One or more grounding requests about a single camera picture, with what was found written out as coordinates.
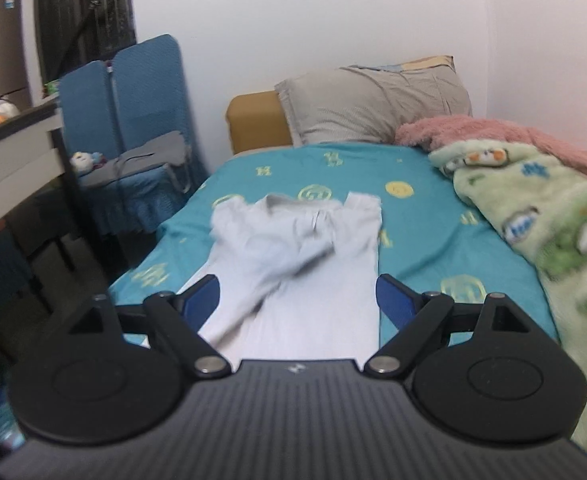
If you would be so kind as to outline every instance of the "cartoon patterned blanket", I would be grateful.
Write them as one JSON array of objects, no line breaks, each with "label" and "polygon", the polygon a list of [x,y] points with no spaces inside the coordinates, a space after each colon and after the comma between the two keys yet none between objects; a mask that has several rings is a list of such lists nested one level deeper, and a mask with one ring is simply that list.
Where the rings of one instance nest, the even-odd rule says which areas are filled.
[{"label": "cartoon patterned blanket", "polygon": [[[534,264],[561,344],[587,376],[587,176],[534,146],[498,140],[455,142],[429,158]],[[573,438],[587,450],[587,406]]]}]

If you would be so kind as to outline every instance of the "gray ribbed panel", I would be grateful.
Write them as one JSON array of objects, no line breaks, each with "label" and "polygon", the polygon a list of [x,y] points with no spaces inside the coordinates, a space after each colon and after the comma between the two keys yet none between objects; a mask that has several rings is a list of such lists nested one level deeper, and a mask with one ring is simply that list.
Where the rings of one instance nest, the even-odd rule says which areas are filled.
[{"label": "gray ribbed panel", "polygon": [[569,442],[496,450],[423,420],[403,388],[351,362],[245,362],[203,382],[153,431],[123,444],[62,448],[30,440],[0,464],[20,480],[587,479]]}]

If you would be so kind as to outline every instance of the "chair seat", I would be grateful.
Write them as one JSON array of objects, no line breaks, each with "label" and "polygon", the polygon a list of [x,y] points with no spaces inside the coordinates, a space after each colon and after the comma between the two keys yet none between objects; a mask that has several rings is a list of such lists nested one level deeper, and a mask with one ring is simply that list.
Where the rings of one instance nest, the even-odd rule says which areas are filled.
[{"label": "chair seat", "polygon": [[182,192],[188,181],[184,168],[166,170],[163,167],[126,176],[103,187],[84,188],[83,191],[101,235],[136,231],[151,233],[187,203],[195,191]]}]

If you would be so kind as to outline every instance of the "dark window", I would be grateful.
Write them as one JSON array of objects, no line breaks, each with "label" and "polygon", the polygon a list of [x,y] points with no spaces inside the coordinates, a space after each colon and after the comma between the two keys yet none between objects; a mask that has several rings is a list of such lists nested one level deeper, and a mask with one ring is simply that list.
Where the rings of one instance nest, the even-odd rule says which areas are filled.
[{"label": "dark window", "polygon": [[[90,61],[111,59],[119,50],[136,43],[131,0],[99,0],[88,15],[92,1],[35,1],[43,82]],[[74,40],[85,17],[86,25]]]}]

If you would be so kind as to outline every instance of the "pink blanket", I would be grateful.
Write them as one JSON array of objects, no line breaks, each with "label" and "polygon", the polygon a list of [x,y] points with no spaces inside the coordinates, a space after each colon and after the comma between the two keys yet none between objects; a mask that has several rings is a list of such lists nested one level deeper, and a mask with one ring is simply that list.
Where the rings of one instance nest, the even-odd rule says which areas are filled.
[{"label": "pink blanket", "polygon": [[587,175],[587,152],[536,128],[520,126],[509,121],[474,119],[466,115],[422,119],[398,128],[393,143],[401,146],[421,146],[427,152],[432,152],[457,140],[470,139],[495,139],[532,144],[541,152],[557,156],[565,165]]}]

